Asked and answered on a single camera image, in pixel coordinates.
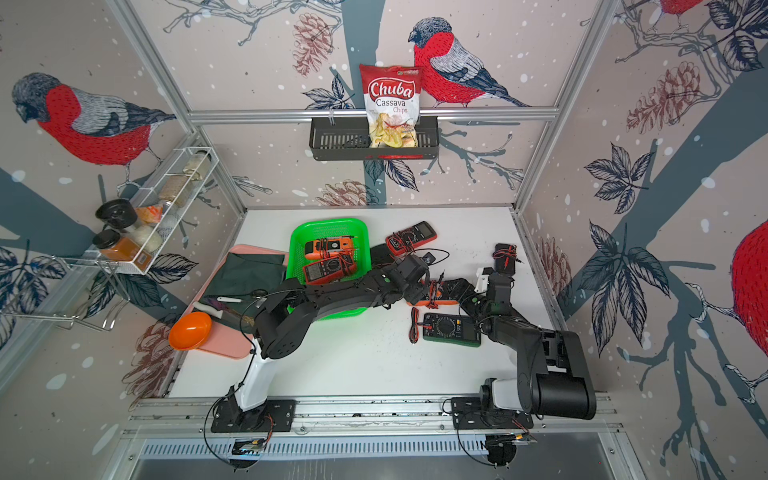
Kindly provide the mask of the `dark green multimeter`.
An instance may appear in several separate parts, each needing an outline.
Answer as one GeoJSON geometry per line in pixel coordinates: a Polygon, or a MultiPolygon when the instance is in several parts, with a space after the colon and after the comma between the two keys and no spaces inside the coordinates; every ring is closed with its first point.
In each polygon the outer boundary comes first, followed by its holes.
{"type": "Polygon", "coordinates": [[[424,338],[426,341],[472,348],[481,346],[480,331],[471,320],[462,320],[458,315],[422,314],[416,307],[411,308],[410,318],[408,339],[411,344],[416,344],[421,338],[424,338]]]}

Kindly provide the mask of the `red multimeter with leads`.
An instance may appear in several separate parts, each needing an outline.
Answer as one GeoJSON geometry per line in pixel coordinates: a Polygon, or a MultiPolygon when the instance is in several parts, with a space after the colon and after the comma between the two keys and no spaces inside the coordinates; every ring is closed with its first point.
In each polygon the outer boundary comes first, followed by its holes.
{"type": "Polygon", "coordinates": [[[351,256],[340,255],[310,263],[303,271],[307,285],[323,285],[355,274],[357,264],[351,256]]]}

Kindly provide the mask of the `orange multimeter leads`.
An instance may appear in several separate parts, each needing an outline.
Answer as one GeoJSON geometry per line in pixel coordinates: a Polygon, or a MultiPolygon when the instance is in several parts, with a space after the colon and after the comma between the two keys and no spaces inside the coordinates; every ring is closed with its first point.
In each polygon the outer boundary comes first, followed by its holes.
{"type": "Polygon", "coordinates": [[[307,242],[304,256],[307,260],[319,261],[340,255],[353,256],[355,250],[353,236],[324,237],[307,242]]]}

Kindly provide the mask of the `green plastic basket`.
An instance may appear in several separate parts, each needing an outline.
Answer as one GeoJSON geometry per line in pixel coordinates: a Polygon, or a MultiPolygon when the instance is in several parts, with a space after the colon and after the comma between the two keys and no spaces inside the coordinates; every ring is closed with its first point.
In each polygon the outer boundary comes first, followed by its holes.
{"type": "Polygon", "coordinates": [[[372,269],[372,260],[368,227],[362,220],[354,218],[318,220],[298,226],[290,237],[285,278],[297,278],[301,284],[304,284],[305,275],[303,269],[306,265],[312,263],[312,260],[307,259],[305,255],[307,244],[310,241],[316,241],[321,238],[343,236],[352,237],[351,241],[355,248],[353,258],[357,266],[357,271],[350,277],[344,278],[344,281],[353,281],[361,278],[372,269]]]}

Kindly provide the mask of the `orange black multimeter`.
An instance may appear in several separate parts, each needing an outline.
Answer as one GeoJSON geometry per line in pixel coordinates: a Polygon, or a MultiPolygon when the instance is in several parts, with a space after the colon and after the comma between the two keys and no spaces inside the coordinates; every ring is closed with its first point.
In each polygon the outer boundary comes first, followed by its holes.
{"type": "Polygon", "coordinates": [[[437,309],[443,305],[457,305],[465,290],[462,279],[432,280],[427,294],[416,303],[411,303],[411,306],[437,309]]]}

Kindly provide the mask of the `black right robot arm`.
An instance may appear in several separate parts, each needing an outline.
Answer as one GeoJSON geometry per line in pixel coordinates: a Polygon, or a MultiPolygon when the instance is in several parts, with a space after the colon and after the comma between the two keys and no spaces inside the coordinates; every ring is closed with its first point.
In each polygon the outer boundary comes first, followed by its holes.
{"type": "Polygon", "coordinates": [[[593,419],[596,393],[579,336],[529,322],[512,305],[512,284],[512,277],[497,272],[483,293],[463,278],[449,282],[448,298],[468,324],[515,354],[511,377],[488,378],[481,386],[481,411],[593,419]]]}

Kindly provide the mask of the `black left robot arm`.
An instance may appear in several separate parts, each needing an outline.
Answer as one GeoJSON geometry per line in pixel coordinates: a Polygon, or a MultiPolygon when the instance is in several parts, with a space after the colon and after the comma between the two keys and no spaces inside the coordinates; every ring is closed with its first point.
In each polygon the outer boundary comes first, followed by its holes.
{"type": "Polygon", "coordinates": [[[410,253],[362,277],[326,285],[302,285],[288,279],[257,303],[252,323],[242,329],[253,337],[252,359],[243,379],[230,395],[237,407],[250,412],[266,402],[277,367],[274,363],[294,353],[318,319],[360,308],[391,308],[415,304],[427,295],[431,253],[410,253]]]}

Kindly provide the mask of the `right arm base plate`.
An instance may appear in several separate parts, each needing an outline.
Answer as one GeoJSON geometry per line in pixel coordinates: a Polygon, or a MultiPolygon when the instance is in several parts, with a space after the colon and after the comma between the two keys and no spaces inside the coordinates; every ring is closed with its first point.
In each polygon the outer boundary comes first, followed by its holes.
{"type": "Polygon", "coordinates": [[[527,431],[534,426],[532,417],[517,410],[484,406],[477,395],[451,397],[443,405],[456,430],[507,430],[527,431]]]}

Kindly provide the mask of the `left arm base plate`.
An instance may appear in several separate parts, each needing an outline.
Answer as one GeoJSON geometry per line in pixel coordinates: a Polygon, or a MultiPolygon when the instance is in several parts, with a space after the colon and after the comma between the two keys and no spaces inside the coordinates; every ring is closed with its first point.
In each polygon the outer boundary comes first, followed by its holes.
{"type": "Polygon", "coordinates": [[[233,396],[224,397],[213,410],[213,433],[284,433],[292,428],[297,401],[266,400],[254,409],[242,410],[233,396]]]}

